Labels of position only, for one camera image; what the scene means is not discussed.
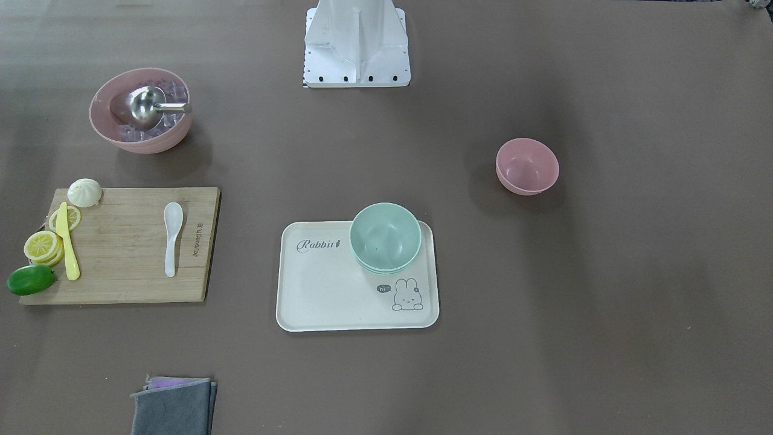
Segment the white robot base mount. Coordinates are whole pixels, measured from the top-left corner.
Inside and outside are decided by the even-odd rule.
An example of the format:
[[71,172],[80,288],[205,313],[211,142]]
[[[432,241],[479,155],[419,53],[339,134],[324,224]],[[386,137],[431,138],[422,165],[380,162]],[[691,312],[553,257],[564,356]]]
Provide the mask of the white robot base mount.
[[320,1],[306,12],[307,88],[411,83],[406,14],[392,1]]

